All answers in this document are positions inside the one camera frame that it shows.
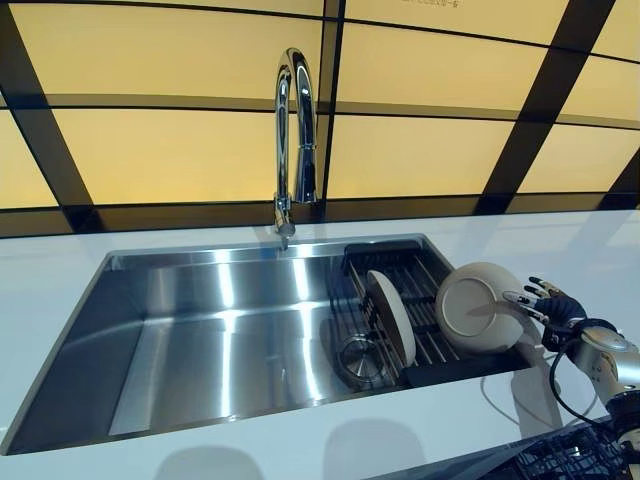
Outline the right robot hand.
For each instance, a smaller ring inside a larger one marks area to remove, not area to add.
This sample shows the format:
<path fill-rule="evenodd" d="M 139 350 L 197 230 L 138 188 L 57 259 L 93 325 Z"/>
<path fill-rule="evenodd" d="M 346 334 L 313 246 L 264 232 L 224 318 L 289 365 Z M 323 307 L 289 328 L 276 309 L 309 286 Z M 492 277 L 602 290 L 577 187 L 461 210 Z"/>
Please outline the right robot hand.
<path fill-rule="evenodd" d="M 521 290 L 507 290 L 502 298 L 530 319 L 551 331 L 570 331 L 587 319 L 584 307 L 556 285 L 530 276 Z"/>

